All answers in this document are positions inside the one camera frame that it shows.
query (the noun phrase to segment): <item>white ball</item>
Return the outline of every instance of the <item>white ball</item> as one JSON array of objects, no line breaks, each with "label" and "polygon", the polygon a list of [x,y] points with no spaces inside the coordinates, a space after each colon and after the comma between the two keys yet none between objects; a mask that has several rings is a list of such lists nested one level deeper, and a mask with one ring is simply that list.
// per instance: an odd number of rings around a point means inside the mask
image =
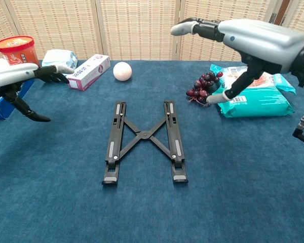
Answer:
[{"label": "white ball", "polygon": [[132,76],[132,68],[126,62],[119,62],[113,67],[113,75],[119,81],[126,81]]}]

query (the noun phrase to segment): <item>cardboard box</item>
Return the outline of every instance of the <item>cardboard box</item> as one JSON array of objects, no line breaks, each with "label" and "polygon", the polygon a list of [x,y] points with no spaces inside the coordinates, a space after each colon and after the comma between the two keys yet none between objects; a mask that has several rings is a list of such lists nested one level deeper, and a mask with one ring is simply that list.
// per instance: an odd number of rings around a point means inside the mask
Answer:
[{"label": "cardboard box", "polygon": [[70,82],[68,86],[71,89],[84,91],[109,68],[109,56],[95,54],[77,67],[73,74],[66,76]]},{"label": "cardboard box", "polygon": [[[9,66],[8,62],[5,59],[0,58],[0,69],[7,66]],[[19,97],[24,97],[33,83],[34,79],[24,82],[20,91],[18,92]],[[0,119],[7,119],[14,109],[15,107],[12,104],[0,97]]]}]

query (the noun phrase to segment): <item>laptop stand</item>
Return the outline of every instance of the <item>laptop stand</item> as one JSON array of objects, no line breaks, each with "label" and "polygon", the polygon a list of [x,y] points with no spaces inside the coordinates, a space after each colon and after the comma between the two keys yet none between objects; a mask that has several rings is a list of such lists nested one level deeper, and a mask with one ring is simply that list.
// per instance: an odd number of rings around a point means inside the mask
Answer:
[{"label": "laptop stand", "polygon": [[[120,169],[120,161],[141,139],[149,139],[159,150],[165,153],[171,161],[173,183],[187,183],[187,175],[184,164],[184,153],[182,149],[181,136],[175,105],[173,101],[164,101],[165,116],[149,131],[141,131],[126,116],[126,102],[117,101],[109,136],[108,148],[106,153],[106,169],[102,184],[117,184]],[[164,124],[167,126],[168,144],[167,148],[162,144],[154,133]],[[122,148],[122,138],[124,125],[136,134],[124,148]]]}]

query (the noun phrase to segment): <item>blue box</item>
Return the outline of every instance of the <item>blue box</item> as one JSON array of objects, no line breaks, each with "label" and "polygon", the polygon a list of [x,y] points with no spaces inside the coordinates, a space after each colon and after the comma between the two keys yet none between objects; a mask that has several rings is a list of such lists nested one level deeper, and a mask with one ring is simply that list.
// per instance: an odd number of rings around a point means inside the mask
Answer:
[{"label": "blue box", "polygon": [[[34,79],[30,79],[22,84],[20,91],[18,92],[18,96],[20,98],[24,97],[29,88],[34,83]],[[7,119],[10,114],[13,112],[15,107],[6,101],[4,98],[0,97],[0,119]]]}]

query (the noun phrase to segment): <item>robotic hand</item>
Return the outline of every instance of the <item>robotic hand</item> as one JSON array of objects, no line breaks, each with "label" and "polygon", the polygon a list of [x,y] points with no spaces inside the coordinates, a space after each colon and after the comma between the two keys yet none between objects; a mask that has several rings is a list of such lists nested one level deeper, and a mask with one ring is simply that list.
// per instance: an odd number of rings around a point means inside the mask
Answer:
[{"label": "robotic hand", "polygon": [[0,70],[0,97],[3,97],[11,103],[23,115],[35,122],[49,122],[46,116],[39,115],[29,108],[17,94],[22,84],[32,78],[38,78],[46,83],[64,82],[69,83],[68,79],[63,75],[71,74],[74,70],[65,65],[52,65],[46,67],[38,67],[34,63],[22,63],[11,65],[4,70]]},{"label": "robotic hand", "polygon": [[[198,34],[200,37],[223,42],[237,51],[248,68],[222,94],[210,95],[207,103],[232,100],[246,89],[263,72],[291,73],[304,88],[304,33],[259,20],[232,19],[207,21],[188,18],[174,25],[172,35]],[[304,142],[304,116],[293,136]]]}]

